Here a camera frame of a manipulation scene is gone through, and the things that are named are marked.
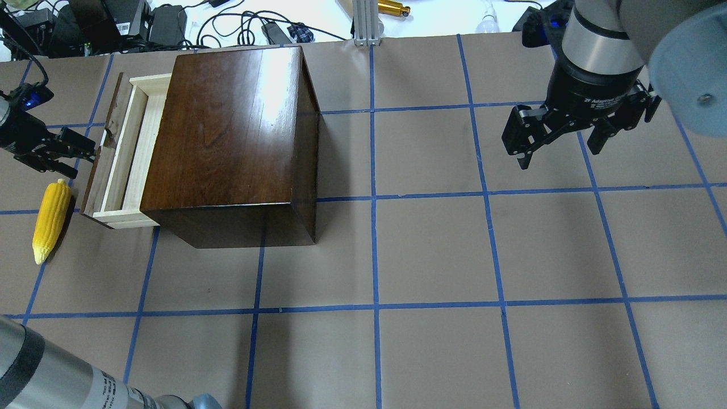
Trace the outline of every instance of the brown wooden box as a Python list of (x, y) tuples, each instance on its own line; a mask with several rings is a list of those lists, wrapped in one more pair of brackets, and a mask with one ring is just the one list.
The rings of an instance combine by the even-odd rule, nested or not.
[[(152, 78), (153, 84), (163, 77)], [(140, 80), (131, 83), (142, 84)], [(146, 111), (140, 125), (132, 126), (132, 92), (129, 106), (115, 103), (125, 108), (127, 130), (133, 134), (140, 129), (128, 180), (124, 189), (114, 188), (114, 175), (124, 174), (129, 166), (116, 172), (112, 166), (108, 172), (107, 161), (99, 157), (83, 213), (114, 228), (158, 223), (197, 248), (256, 247), (263, 240), (268, 246), (313, 244), (319, 110), (302, 50), (181, 55), (167, 81), (148, 169), (139, 166), (145, 181), (132, 176), (137, 158), (144, 159), (142, 137), (154, 115)], [(147, 109), (158, 103), (154, 95), (148, 92)], [(121, 149), (113, 148), (116, 165)], [(103, 196), (98, 194), (102, 190), (125, 190), (119, 210), (113, 207), (119, 199), (95, 199)], [(136, 196), (140, 202), (127, 201)], [(101, 206), (109, 202), (111, 207)], [(136, 219), (140, 213), (145, 220)], [(107, 214), (113, 222), (104, 219)]]

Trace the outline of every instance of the white label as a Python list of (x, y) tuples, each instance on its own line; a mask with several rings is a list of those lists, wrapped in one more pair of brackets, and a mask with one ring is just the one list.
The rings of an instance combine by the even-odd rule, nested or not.
[(91, 390), (81, 409), (125, 409), (130, 394), (126, 385), (98, 368), (91, 368), (93, 369)]
[(126, 36), (127, 34), (129, 34), (129, 29), (131, 28), (131, 26), (132, 26), (131, 23), (121, 23), (121, 24), (117, 24), (116, 28), (119, 30), (119, 33), (122, 36)]

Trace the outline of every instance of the corn cob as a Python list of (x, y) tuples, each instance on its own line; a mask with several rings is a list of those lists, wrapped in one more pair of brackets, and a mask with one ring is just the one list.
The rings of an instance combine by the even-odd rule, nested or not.
[(43, 263), (55, 247), (70, 201), (71, 188), (63, 179), (58, 179), (58, 182), (51, 183), (46, 188), (41, 209), (38, 211), (36, 231), (33, 233), (33, 255), (36, 264)]

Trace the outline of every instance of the brass fitting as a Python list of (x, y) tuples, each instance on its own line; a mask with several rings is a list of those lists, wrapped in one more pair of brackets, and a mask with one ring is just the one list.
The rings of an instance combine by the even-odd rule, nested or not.
[(395, 15), (396, 17), (406, 17), (410, 12), (411, 7), (406, 7), (398, 1), (379, 0), (379, 13)]

